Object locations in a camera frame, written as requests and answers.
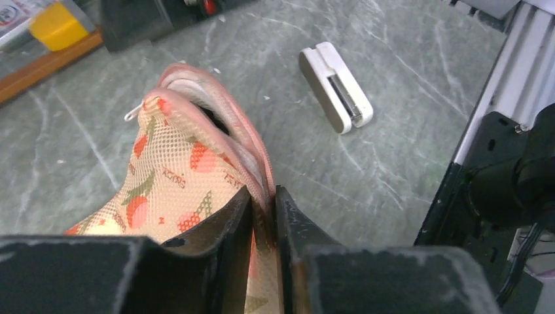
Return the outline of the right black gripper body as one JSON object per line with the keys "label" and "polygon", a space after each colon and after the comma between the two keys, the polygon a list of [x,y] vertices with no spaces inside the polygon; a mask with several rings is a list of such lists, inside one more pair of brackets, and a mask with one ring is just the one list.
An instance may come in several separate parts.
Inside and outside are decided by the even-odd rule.
{"label": "right black gripper body", "polygon": [[101,36],[108,51],[120,52],[250,3],[250,0],[101,0]]}

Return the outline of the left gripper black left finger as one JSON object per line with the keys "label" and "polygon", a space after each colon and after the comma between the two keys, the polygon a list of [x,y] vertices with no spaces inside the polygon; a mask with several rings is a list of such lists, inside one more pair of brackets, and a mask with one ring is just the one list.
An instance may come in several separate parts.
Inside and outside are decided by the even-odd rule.
{"label": "left gripper black left finger", "polygon": [[251,212],[242,188],[162,244],[130,236],[3,236],[1,312],[242,313]]}

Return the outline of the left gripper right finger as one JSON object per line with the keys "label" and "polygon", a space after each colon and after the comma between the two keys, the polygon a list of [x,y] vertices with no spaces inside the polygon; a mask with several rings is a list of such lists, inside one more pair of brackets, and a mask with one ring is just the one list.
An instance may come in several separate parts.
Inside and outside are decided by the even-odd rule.
{"label": "left gripper right finger", "polygon": [[283,313],[499,313],[484,272],[455,247],[358,249],[310,220],[276,191]]}

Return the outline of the floral mesh laundry bag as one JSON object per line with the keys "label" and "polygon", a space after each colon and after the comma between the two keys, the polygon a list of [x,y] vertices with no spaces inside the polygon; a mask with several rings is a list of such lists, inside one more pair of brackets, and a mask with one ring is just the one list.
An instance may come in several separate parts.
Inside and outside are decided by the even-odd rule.
{"label": "floral mesh laundry bag", "polygon": [[218,213],[241,188],[253,198],[244,311],[279,313],[276,187],[264,143],[208,72],[173,63],[138,108],[139,131],[122,188],[70,235],[178,236]]}

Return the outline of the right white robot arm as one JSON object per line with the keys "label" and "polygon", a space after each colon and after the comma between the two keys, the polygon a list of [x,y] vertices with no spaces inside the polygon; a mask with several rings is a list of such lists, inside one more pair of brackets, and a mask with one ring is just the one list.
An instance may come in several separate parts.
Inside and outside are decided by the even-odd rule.
{"label": "right white robot arm", "polygon": [[209,73],[171,64],[97,213],[130,248],[113,313],[499,313],[554,228],[554,2],[523,1],[412,247],[350,249],[274,186]]}

